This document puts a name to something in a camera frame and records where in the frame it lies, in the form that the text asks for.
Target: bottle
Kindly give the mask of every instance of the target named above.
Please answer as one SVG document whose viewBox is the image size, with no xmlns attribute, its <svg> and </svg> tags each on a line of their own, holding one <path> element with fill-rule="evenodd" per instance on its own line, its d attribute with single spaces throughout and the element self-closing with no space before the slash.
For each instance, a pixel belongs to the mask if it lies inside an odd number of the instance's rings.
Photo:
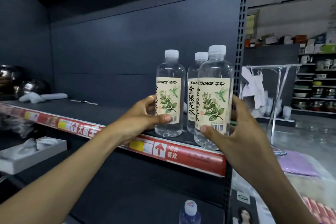
<svg viewBox="0 0 336 224">
<path fill-rule="evenodd" d="M 179 64 L 179 51 L 166 50 L 165 62 L 156 70 L 155 112 L 169 113 L 171 122 L 155 126 L 164 137 L 175 137 L 183 131 L 183 104 L 186 70 Z"/>
<path fill-rule="evenodd" d="M 201 214 L 197 211 L 195 201 L 187 200 L 180 211 L 179 224 L 201 224 Z"/>
<path fill-rule="evenodd" d="M 212 126 L 226 135 L 230 129 L 234 69 L 224 60 L 225 53 L 225 45 L 210 46 L 209 60 L 198 71 L 194 140 L 209 150 L 218 147 L 202 135 L 201 126 Z"/>
<path fill-rule="evenodd" d="M 197 90 L 197 76 L 198 69 L 200 66 L 208 60 L 207 52 L 196 52 L 195 53 L 195 63 L 191 65 L 188 69 L 187 80 L 188 80 L 188 119 L 187 119 L 187 129 L 190 133 L 195 133 L 195 111 L 196 111 L 196 90 Z"/>
</svg>

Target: white garment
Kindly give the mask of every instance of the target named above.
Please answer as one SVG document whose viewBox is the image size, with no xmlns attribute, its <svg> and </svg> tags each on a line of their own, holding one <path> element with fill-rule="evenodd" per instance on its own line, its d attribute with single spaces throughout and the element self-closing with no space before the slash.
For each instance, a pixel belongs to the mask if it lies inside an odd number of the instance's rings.
<svg viewBox="0 0 336 224">
<path fill-rule="evenodd" d="M 265 106 L 265 93 L 263 86 L 263 74 L 253 75 L 247 67 L 242 67 L 241 75 L 248 81 L 242 90 L 241 96 L 250 97 L 254 96 L 254 109 Z"/>
</svg>

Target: bottle label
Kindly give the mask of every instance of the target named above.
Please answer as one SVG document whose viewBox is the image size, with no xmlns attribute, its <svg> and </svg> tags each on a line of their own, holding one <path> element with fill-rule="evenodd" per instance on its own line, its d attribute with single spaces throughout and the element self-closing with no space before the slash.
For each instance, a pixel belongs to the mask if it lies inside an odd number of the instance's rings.
<svg viewBox="0 0 336 224">
<path fill-rule="evenodd" d="M 188 120 L 195 121 L 197 78 L 188 79 Z"/>
<path fill-rule="evenodd" d="M 220 133 L 226 132 L 232 102 L 230 81 L 230 78 L 198 78 L 195 128 L 209 125 Z"/>
<path fill-rule="evenodd" d="M 169 113 L 171 122 L 180 122 L 181 78 L 157 77 L 155 91 L 155 112 Z"/>
</svg>

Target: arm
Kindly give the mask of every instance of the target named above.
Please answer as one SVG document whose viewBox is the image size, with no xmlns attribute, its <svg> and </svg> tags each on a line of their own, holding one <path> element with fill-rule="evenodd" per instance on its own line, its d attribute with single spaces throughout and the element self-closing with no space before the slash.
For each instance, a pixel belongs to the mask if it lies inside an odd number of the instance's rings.
<svg viewBox="0 0 336 224">
<path fill-rule="evenodd" d="M 2 223 L 60 224 L 108 155 L 170 115 L 148 115 L 154 97 L 137 102 L 117 121 L 99 132 L 69 158 L 0 205 Z"/>
<path fill-rule="evenodd" d="M 317 224 L 287 177 L 268 142 L 265 131 L 248 111 L 245 103 L 233 96 L 237 125 L 230 136 L 210 126 L 201 132 L 223 152 L 232 167 L 250 183 L 268 206 L 277 224 Z"/>
</svg>

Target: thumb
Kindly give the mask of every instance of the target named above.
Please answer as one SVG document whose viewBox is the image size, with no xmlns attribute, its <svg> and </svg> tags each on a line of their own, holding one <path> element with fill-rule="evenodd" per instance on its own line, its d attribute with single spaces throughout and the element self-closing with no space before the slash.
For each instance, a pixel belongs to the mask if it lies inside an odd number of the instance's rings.
<svg viewBox="0 0 336 224">
<path fill-rule="evenodd" d="M 200 131 L 206 138 L 216 144 L 218 148 L 221 148 L 220 146 L 225 143 L 225 139 L 227 138 L 211 126 L 203 125 Z"/>
<path fill-rule="evenodd" d="M 160 114 L 155 116 L 148 116 L 149 118 L 149 125 L 156 125 L 156 124 L 165 124 L 171 122 L 170 114 Z"/>
</svg>

